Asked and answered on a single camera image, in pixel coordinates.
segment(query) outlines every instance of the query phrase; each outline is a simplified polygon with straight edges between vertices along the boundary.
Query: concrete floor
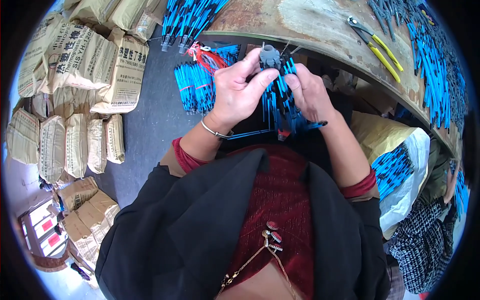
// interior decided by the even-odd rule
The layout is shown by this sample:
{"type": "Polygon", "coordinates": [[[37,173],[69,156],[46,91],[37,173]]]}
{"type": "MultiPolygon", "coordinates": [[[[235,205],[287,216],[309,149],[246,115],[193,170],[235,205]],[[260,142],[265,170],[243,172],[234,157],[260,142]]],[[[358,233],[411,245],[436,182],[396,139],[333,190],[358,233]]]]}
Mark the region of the concrete floor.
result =
{"type": "MultiPolygon", "coordinates": [[[[160,36],[160,26],[152,37],[160,36]]],[[[177,45],[161,52],[161,39],[148,42],[140,100],[135,110],[123,114],[125,162],[108,162],[104,174],[87,169],[98,187],[123,208],[131,204],[148,174],[167,152],[173,139],[183,136],[197,124],[201,115],[189,116],[183,110],[173,69],[192,58],[178,53],[177,45]]]]}

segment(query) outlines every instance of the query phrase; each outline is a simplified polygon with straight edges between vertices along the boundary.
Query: red velvet top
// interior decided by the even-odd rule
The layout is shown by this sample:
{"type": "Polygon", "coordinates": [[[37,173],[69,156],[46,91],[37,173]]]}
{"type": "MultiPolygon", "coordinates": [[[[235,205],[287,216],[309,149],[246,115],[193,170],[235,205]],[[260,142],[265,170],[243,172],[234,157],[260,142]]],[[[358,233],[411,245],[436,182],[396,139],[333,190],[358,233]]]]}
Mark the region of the red velvet top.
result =
{"type": "MultiPolygon", "coordinates": [[[[180,147],[180,139],[172,142],[176,159],[186,172],[208,162],[186,154],[180,147]]],[[[264,148],[270,161],[268,173],[257,173],[253,184],[250,203],[243,221],[237,248],[233,254],[227,274],[232,275],[247,262],[264,244],[262,230],[266,223],[274,221],[282,238],[280,258],[285,271],[304,299],[313,299],[313,235],[310,215],[310,199],[307,186],[299,180],[306,161],[296,152],[281,145],[254,145],[232,152],[264,148]]],[[[340,189],[346,198],[364,195],[375,185],[375,173],[370,172],[362,182],[340,189]]],[[[262,270],[276,259],[268,251],[260,252],[228,286],[231,288],[262,270]]]]}

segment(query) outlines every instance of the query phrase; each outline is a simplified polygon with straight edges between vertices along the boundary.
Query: red sleeve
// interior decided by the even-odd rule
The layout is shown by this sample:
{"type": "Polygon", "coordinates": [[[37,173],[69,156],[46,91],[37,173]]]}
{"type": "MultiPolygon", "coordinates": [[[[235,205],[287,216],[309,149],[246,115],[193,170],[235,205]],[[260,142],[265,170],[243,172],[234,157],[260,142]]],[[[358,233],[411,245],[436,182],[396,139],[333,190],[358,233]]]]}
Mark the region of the red sleeve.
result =
{"type": "Polygon", "coordinates": [[[193,169],[208,163],[208,161],[195,159],[188,155],[185,151],[183,151],[183,149],[180,147],[180,140],[181,137],[173,140],[172,145],[173,150],[175,151],[175,158],[177,159],[178,164],[185,171],[185,173],[189,173],[193,169]]]}
{"type": "Polygon", "coordinates": [[[375,171],[371,168],[370,174],[367,177],[365,177],[362,181],[360,181],[355,185],[348,186],[346,188],[340,188],[340,192],[346,199],[359,197],[366,194],[368,191],[370,191],[375,186],[376,183],[377,183],[377,178],[375,177],[375,171]]]}

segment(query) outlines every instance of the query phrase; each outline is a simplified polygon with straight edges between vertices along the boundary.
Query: worn wooden surface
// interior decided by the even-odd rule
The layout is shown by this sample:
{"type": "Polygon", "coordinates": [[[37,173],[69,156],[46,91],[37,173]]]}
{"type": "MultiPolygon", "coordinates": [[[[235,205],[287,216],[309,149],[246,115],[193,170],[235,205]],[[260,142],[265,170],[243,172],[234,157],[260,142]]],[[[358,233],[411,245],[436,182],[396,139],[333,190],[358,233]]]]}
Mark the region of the worn wooden surface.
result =
{"type": "MultiPolygon", "coordinates": [[[[390,96],[429,125],[428,109],[422,108],[424,80],[414,75],[407,26],[394,27],[395,43],[390,36],[383,34],[364,0],[230,0],[205,34],[290,41],[293,45],[331,57],[358,70],[356,75],[367,82],[384,87],[390,96]],[[397,70],[387,54],[373,42],[394,67],[401,83],[395,81],[347,24],[350,15],[372,29],[390,48],[403,66],[403,72],[397,70]]],[[[434,129],[433,133],[455,157],[461,157],[461,140],[453,122],[450,124],[450,134],[444,128],[434,129]]]]}

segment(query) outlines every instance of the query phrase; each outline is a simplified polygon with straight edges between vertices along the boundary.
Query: wire cutter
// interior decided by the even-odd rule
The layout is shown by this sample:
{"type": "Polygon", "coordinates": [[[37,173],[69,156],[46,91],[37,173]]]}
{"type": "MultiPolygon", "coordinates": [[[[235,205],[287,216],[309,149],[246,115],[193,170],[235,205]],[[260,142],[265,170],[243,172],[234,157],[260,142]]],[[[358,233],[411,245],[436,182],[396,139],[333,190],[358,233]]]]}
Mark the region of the wire cutter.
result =
{"type": "Polygon", "coordinates": [[[395,58],[393,55],[392,51],[385,45],[382,40],[376,36],[372,31],[368,30],[365,26],[361,25],[357,20],[353,18],[353,16],[348,17],[347,23],[352,27],[353,30],[360,36],[360,38],[363,40],[365,44],[367,44],[368,48],[378,57],[378,59],[384,64],[384,66],[390,71],[390,73],[393,75],[395,80],[399,83],[400,82],[400,77],[398,77],[398,74],[395,72],[393,67],[388,63],[388,61],[385,59],[383,54],[373,45],[373,43],[369,40],[367,40],[367,37],[362,33],[362,31],[368,33],[369,35],[372,36],[373,40],[380,45],[388,54],[388,56],[392,59],[394,65],[401,71],[403,72],[403,68],[398,62],[398,60],[395,58]]]}

